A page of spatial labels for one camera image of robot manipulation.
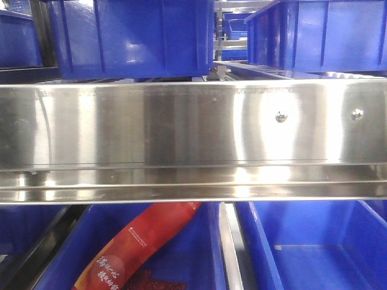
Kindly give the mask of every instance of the bin divider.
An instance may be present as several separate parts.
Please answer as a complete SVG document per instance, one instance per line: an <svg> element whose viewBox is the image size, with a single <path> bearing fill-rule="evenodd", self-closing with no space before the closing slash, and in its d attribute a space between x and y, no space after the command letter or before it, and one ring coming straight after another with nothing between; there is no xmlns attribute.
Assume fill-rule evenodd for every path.
<svg viewBox="0 0 387 290"><path fill-rule="evenodd" d="M233 203L220 203L219 225L224 267L230 290L257 289Z"/></svg>

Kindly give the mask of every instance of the reflective metal surface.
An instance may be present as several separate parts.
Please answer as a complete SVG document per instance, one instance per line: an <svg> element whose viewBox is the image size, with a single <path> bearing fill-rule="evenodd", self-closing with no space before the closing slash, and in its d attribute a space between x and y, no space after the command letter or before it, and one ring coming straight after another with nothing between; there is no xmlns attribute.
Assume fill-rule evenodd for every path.
<svg viewBox="0 0 387 290"><path fill-rule="evenodd" d="M0 86L0 202L385 198L386 93L383 79Z"/></svg>
<svg viewBox="0 0 387 290"><path fill-rule="evenodd" d="M307 80L307 79L329 79L331 77L305 72L285 71L283 69L271 68L265 65L248 65L238 62L215 62L215 66L226 66L234 76L244 80Z"/></svg>
<svg viewBox="0 0 387 290"><path fill-rule="evenodd" d="M263 8L272 1L252 0L252 1L215 1L215 9L222 9L223 12L252 12Z"/></svg>
<svg viewBox="0 0 387 290"><path fill-rule="evenodd" d="M0 271L0 289L33 289L84 209L83 206L64 208L26 253L14 255L12 259L8 257L7 265L2 264Z"/></svg>
<svg viewBox="0 0 387 290"><path fill-rule="evenodd" d="M41 0L32 0L29 3L34 19L36 36L39 41L43 66L58 66L47 3Z"/></svg>
<svg viewBox="0 0 387 290"><path fill-rule="evenodd" d="M59 78L58 68L0 69L0 84L37 83Z"/></svg>

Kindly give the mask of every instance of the blue plastic bin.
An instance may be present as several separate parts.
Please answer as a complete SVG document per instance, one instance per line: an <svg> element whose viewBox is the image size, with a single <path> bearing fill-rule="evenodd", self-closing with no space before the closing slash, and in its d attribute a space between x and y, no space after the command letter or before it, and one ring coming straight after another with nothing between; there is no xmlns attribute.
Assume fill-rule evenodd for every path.
<svg viewBox="0 0 387 290"><path fill-rule="evenodd" d="M0 10L0 68L42 66L32 17Z"/></svg>
<svg viewBox="0 0 387 290"><path fill-rule="evenodd" d="M149 204L93 205L68 236L34 290L69 290L94 256ZM226 290L216 204L203 204L191 222L144 268L152 279L187 283L187 290Z"/></svg>
<svg viewBox="0 0 387 290"><path fill-rule="evenodd" d="M202 76L213 66L213 0L52 0L65 79Z"/></svg>
<svg viewBox="0 0 387 290"><path fill-rule="evenodd" d="M248 62L319 73L387 69L381 0L280 0L246 19Z"/></svg>
<svg viewBox="0 0 387 290"><path fill-rule="evenodd" d="M387 200L378 199L366 202L382 219L387 221Z"/></svg>
<svg viewBox="0 0 387 290"><path fill-rule="evenodd" d="M247 60L247 50L222 50L222 60Z"/></svg>
<svg viewBox="0 0 387 290"><path fill-rule="evenodd" d="M31 7L30 7L29 0L8 0L8 3L11 11L31 14Z"/></svg>
<svg viewBox="0 0 387 290"><path fill-rule="evenodd" d="M387 289L387 223L365 202L237 208L259 289Z"/></svg>
<svg viewBox="0 0 387 290"><path fill-rule="evenodd" d="M58 205L0 207L0 255L26 252L62 209Z"/></svg>
<svg viewBox="0 0 387 290"><path fill-rule="evenodd" d="M230 40L247 37L247 24L244 19L249 17L251 13L225 13L224 18L224 32Z"/></svg>

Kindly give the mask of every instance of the shelving rack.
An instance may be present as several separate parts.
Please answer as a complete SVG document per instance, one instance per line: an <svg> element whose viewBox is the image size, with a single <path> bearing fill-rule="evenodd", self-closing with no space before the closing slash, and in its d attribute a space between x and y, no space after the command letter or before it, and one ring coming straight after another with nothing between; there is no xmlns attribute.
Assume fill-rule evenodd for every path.
<svg viewBox="0 0 387 290"><path fill-rule="evenodd" d="M214 81L61 82L31 3L46 67L0 71L0 204L387 198L386 79L218 62ZM245 48L222 39L222 13L268 3L216 2L219 60ZM221 206L229 284L254 289Z"/></svg>

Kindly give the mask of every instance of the stainless steel rail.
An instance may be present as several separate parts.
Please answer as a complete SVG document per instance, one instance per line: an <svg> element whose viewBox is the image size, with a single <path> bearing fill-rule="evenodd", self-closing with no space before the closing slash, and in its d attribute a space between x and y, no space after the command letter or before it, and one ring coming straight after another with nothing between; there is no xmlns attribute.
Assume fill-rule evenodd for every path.
<svg viewBox="0 0 387 290"><path fill-rule="evenodd" d="M0 86L0 203L387 198L387 81Z"/></svg>

